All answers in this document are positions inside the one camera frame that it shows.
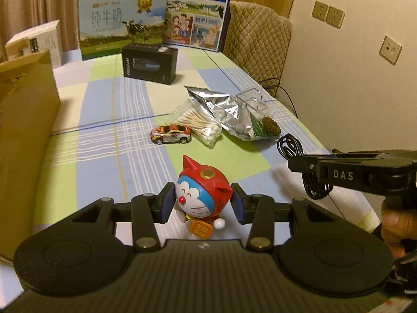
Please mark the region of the person's right hand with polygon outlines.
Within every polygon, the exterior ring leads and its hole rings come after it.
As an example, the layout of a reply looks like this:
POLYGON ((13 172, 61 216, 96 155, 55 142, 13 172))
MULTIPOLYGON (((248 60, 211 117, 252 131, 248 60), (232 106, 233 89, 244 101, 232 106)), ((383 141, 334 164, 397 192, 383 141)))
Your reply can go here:
POLYGON ((405 239, 416 240, 417 237, 416 210, 393 210, 384 200, 381 211, 382 239, 391 250, 394 259, 401 258, 406 255, 405 247, 401 242, 405 239))

